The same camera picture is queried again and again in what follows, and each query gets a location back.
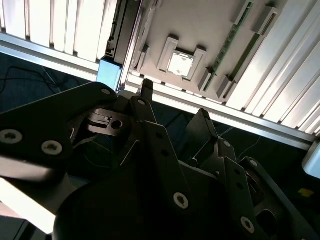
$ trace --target metal beam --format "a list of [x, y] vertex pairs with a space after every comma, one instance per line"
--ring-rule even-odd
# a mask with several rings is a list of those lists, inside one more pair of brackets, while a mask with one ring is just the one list
[[96, 81], [99, 64], [0, 33], [0, 52], [89, 81]]
[[[136, 91], [140, 85], [134, 83], [136, 77], [129, 77], [126, 90]], [[316, 136], [289, 128], [274, 122], [258, 118], [225, 105], [179, 91], [165, 85], [154, 83], [153, 100], [192, 114], [200, 108], [209, 112], [212, 120], [253, 133], [259, 136], [281, 142], [295, 148], [308, 150]]]

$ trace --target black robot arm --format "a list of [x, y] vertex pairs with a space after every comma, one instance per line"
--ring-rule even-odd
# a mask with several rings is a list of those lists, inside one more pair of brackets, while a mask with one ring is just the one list
[[[53, 215], [53, 239], [319, 239], [258, 161], [236, 160], [206, 110], [178, 160], [152, 95], [147, 79], [138, 95], [93, 82], [0, 115], [1, 180]], [[120, 167], [70, 190], [73, 150], [97, 134], [117, 137]]]

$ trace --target black metal bracket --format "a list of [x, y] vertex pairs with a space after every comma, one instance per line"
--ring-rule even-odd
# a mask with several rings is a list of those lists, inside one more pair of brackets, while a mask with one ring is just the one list
[[142, 98], [147, 100], [152, 105], [153, 93], [154, 93], [154, 82], [149, 79], [143, 80], [137, 94], [139, 94]]
[[[158, 194], [161, 193], [159, 198], [163, 200], [162, 203], [166, 203], [172, 212], [178, 211], [184, 216], [190, 216], [194, 212], [193, 198], [166, 128], [157, 124], [148, 100], [141, 96], [133, 96], [130, 102], [133, 119], [136, 122], [135, 128], [140, 129], [137, 139], [144, 146], [145, 156], [148, 156], [142, 157], [144, 159], [142, 168], [150, 166], [146, 171], [151, 172], [149, 177], [157, 182], [156, 189]], [[188, 207], [185, 209], [177, 207], [174, 202], [176, 193], [183, 194], [188, 199]]]
[[63, 176], [84, 119], [116, 99], [111, 88], [92, 82], [2, 113], [0, 132], [7, 134], [0, 141], [0, 176], [31, 182]]
[[198, 149], [188, 161], [224, 186], [231, 222], [247, 239], [319, 239], [256, 160], [236, 162], [232, 145], [217, 136], [205, 110], [199, 110], [187, 130], [196, 143], [193, 150]]

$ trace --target screw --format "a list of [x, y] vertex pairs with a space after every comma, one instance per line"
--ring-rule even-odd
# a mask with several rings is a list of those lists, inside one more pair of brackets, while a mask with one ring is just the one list
[[62, 145], [57, 141], [45, 141], [41, 146], [42, 151], [47, 155], [56, 156], [62, 152]]
[[252, 222], [248, 218], [243, 216], [243, 217], [241, 217], [240, 221], [241, 221], [242, 226], [249, 233], [253, 234], [255, 232], [255, 226], [252, 224]]
[[228, 143], [227, 141], [224, 141], [223, 143], [224, 143], [224, 145], [226, 145], [228, 148], [231, 148], [230, 143]]
[[0, 142], [4, 144], [17, 144], [21, 142], [22, 138], [22, 134], [14, 129], [0, 131]]
[[258, 167], [258, 164], [257, 164], [255, 161], [250, 160], [250, 163], [251, 163], [253, 166]]
[[181, 192], [176, 192], [173, 195], [173, 200], [175, 204], [178, 205], [179, 208], [187, 209], [189, 207], [188, 198], [185, 195], [183, 195]]
[[138, 103], [140, 103], [141, 105], [146, 105], [146, 103], [140, 99], [138, 100]]
[[103, 92], [104, 94], [108, 94], [108, 95], [110, 94], [110, 91], [108, 89], [105, 89], [105, 88], [102, 89], [101, 92]]

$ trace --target cable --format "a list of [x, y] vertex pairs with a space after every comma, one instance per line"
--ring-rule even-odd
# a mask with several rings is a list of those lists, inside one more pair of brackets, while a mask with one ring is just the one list
[[[47, 69], [43, 66], [42, 69], [44, 70], [44, 72], [46, 73], [46, 75], [49, 77], [49, 79], [51, 80], [51, 82], [53, 82], [55, 85], [57, 85], [56, 81], [51, 77], [51, 75], [48, 73]], [[62, 92], [60, 87], [57, 86], [57, 89], [60, 91], [60, 93]]]
[[233, 127], [228, 128], [226, 131], [224, 131], [223, 133], [219, 134], [220, 137], [222, 137], [223, 135], [227, 134], [228, 132], [230, 132], [232, 129], [234, 129]]
[[171, 124], [173, 124], [181, 115], [182, 115], [182, 111], [179, 112], [174, 118], [172, 118], [166, 125], [164, 125], [164, 127], [167, 129]]
[[32, 74], [36, 74], [37, 76], [39, 76], [42, 80], [43, 80], [43, 83], [45, 83], [47, 85], [47, 87], [50, 89], [50, 91], [53, 93], [53, 94], [56, 94], [53, 89], [51, 88], [50, 86], [50, 83], [47, 82], [47, 80], [37, 71], [33, 71], [33, 70], [29, 70], [29, 69], [24, 69], [24, 68], [21, 68], [21, 67], [17, 67], [17, 66], [10, 66], [5, 74], [5, 77], [4, 79], [1, 79], [3, 82], [3, 86], [2, 86], [2, 89], [0, 90], [0, 94], [2, 94], [5, 89], [6, 89], [6, 86], [7, 86], [7, 80], [9, 79], [12, 79], [12, 78], [8, 78], [9, 76], [9, 73], [10, 73], [10, 70], [11, 69], [17, 69], [17, 70], [20, 70], [20, 71], [25, 71], [25, 72], [29, 72], [29, 73], [32, 73]]
[[260, 139], [261, 139], [261, 136], [258, 138], [258, 140], [257, 140], [253, 145], [251, 145], [251, 146], [248, 147], [246, 150], [244, 150], [236, 159], [237, 159], [237, 160], [240, 159], [240, 157], [241, 157], [246, 151], [248, 151], [249, 149], [251, 149], [251, 148], [253, 148], [255, 145], [257, 145], [257, 144], [259, 143]]
[[90, 161], [90, 160], [86, 157], [86, 155], [83, 154], [83, 156], [84, 156], [84, 158], [85, 158], [90, 164], [92, 164], [92, 165], [94, 165], [94, 166], [96, 166], [96, 167], [98, 167], [98, 168], [103, 168], [103, 169], [109, 169], [109, 168], [110, 168], [110, 167], [108, 167], [108, 166], [100, 166], [100, 165], [97, 165], [97, 164], [95, 164], [94, 162]]
[[81, 86], [81, 84], [80, 84], [80, 82], [79, 82], [79, 80], [78, 79], [76, 79], [74, 76], [70, 76], [70, 75], [68, 75], [69, 76], [69, 79], [73, 79], [73, 80], [75, 80], [76, 81], [76, 83], [78, 84], [78, 86]]
[[65, 80], [60, 81], [60, 79], [57, 77], [57, 75], [54, 73], [54, 71], [50, 68], [43, 68], [44, 71], [47, 73], [48, 76], [50, 76], [50, 78], [54, 79], [54, 82], [61, 87], [61, 89], [63, 91], [68, 90], [69, 88], [66, 86], [66, 83], [70, 81], [71, 77], [65, 77]]
[[104, 147], [104, 146], [100, 145], [99, 143], [97, 143], [97, 142], [95, 142], [95, 141], [91, 141], [90, 143], [94, 143], [94, 144], [98, 145], [100, 148], [103, 148], [103, 149], [104, 149], [104, 150], [106, 150], [107, 152], [110, 152], [110, 153], [112, 153], [112, 154], [113, 154], [113, 152], [112, 152], [112, 151], [110, 151], [108, 148], [106, 148], [106, 147]]
[[18, 236], [18, 234], [19, 234], [20, 230], [22, 229], [22, 226], [25, 224], [25, 222], [26, 222], [26, 221], [27, 221], [27, 220], [24, 220], [24, 221], [22, 222], [22, 224], [21, 224], [21, 226], [19, 227], [18, 231], [16, 232], [16, 234], [15, 234], [15, 236], [14, 236], [13, 240], [16, 240], [16, 237]]

